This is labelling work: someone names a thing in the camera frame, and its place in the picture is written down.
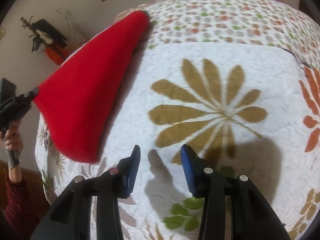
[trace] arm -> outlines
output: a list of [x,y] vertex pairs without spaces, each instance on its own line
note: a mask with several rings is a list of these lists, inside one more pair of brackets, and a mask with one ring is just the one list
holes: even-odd
[[[5,148],[7,150],[18,150],[19,154],[23,149],[22,138],[19,134],[20,123],[20,121],[14,121],[5,135],[0,134],[1,139],[5,139]],[[5,210],[7,220],[20,238],[27,240],[37,226],[37,217],[32,208],[29,190],[21,174],[20,165],[13,169],[9,167],[8,170],[6,184],[9,203]]]

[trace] maroon sleeve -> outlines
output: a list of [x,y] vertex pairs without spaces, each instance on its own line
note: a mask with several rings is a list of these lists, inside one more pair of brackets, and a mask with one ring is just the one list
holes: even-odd
[[12,183],[6,176],[9,203],[5,210],[9,225],[21,240],[29,240],[36,229],[38,219],[32,208],[29,190],[24,178]]

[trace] metal screw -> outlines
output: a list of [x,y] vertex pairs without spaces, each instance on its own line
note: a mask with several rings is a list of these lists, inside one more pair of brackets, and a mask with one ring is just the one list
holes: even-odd
[[79,183],[79,182],[84,180],[84,177],[81,176],[81,175],[78,175],[73,180],[74,180],[75,183]]
[[206,174],[211,174],[211,173],[213,173],[213,169],[211,169],[211,168],[209,168],[209,167],[204,168],[203,171],[204,171],[204,173],[206,173]]
[[248,181],[249,178],[246,175],[240,175],[239,179],[241,181]]
[[109,170],[109,173],[110,173],[111,175],[117,174],[118,172],[119,172],[119,170],[118,170],[117,168],[111,168],[111,169]]

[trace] orange object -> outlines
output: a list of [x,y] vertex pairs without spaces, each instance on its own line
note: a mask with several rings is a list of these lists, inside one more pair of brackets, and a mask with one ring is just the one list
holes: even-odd
[[46,45],[44,52],[57,65],[61,65],[69,57],[69,53],[57,44]]

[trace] bed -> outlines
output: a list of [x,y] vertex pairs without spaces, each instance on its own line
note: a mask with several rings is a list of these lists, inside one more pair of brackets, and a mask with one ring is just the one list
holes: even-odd
[[75,176],[100,176],[139,144],[134,192],[119,199],[124,237],[197,239],[203,202],[191,197],[180,165],[187,143],[221,173],[247,174],[291,239],[300,239],[320,208],[319,25],[274,0],[167,0],[136,9],[149,13],[151,28],[106,123],[100,162],[65,157],[40,115],[35,155],[48,202]]

